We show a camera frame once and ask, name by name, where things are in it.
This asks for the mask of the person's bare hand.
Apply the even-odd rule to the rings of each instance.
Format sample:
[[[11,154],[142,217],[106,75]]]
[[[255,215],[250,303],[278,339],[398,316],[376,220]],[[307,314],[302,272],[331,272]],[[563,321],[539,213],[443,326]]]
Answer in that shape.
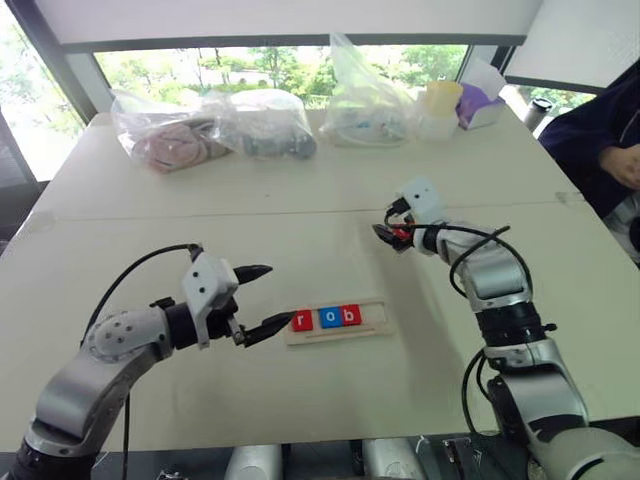
[[[599,156],[601,168],[623,186],[639,190],[640,145],[607,147]]]

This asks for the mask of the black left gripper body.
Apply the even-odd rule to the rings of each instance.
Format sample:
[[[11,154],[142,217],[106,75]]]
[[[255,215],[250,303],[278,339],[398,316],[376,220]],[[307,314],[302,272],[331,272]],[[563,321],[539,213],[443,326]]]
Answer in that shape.
[[[246,341],[245,327],[235,318],[239,307],[234,298],[229,299],[220,308],[212,309],[207,315],[207,332],[210,340],[222,337],[231,338],[236,345]]]

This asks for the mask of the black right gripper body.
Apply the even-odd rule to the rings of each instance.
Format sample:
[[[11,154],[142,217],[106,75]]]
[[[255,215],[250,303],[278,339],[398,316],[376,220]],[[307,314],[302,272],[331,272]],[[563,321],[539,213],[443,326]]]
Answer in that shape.
[[[414,224],[414,218],[410,214],[404,217],[396,214],[389,214],[387,216],[387,227],[392,229],[397,237],[404,240],[404,251],[413,247]]]

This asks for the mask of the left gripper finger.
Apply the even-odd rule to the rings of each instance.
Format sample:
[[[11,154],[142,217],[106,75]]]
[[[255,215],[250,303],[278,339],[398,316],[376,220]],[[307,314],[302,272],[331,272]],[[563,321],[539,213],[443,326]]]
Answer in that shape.
[[[269,274],[273,271],[273,268],[269,265],[254,264],[235,267],[233,271],[238,280],[238,284],[243,285]]]
[[[263,320],[261,324],[255,328],[249,330],[244,329],[242,345],[245,348],[249,348],[275,336],[289,325],[294,316],[295,311],[281,312]]]

